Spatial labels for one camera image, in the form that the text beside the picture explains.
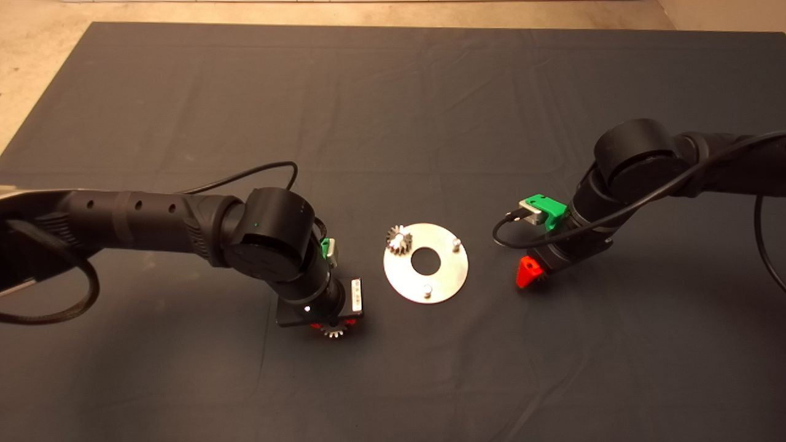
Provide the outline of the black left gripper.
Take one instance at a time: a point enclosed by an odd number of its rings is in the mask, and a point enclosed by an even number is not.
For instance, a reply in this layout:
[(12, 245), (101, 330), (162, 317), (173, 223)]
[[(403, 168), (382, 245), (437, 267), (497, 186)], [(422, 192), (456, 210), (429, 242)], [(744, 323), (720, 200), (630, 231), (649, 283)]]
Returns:
[(314, 299), (300, 304), (279, 299), (275, 313), (280, 327), (309, 325), (315, 330), (351, 327), (363, 316), (361, 279), (331, 279)]

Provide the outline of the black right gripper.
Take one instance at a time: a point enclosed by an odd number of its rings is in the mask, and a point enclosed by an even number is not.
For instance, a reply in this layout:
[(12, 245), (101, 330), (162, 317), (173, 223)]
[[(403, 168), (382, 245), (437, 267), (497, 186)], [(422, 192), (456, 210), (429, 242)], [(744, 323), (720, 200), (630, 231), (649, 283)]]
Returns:
[(554, 274), (570, 268), (593, 255), (600, 254), (612, 244), (611, 233), (590, 230), (561, 241), (530, 248), (529, 256), (521, 257), (519, 260), (516, 287), (524, 289), (541, 279), (545, 273)]

